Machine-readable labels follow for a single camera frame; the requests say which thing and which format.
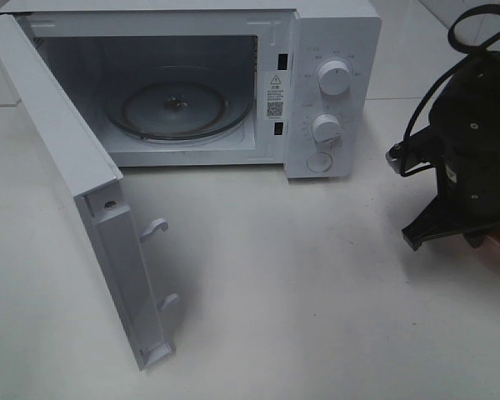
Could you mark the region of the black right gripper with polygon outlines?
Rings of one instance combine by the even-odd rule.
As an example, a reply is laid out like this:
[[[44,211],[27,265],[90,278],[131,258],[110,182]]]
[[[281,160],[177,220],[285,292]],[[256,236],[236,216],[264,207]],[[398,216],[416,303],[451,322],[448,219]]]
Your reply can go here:
[[[500,225],[500,122],[433,123],[412,135],[417,163],[436,169],[437,196],[402,236],[413,251],[423,243],[464,233],[472,248]]]

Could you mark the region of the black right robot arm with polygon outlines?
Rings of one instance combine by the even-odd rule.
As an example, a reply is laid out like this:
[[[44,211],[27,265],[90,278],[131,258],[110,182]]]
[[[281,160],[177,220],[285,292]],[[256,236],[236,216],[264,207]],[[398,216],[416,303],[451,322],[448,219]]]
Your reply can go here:
[[[402,230],[412,249],[458,234],[479,247],[500,225],[500,52],[455,72],[428,125],[405,136],[387,159],[401,175],[421,165],[436,172],[436,197]]]

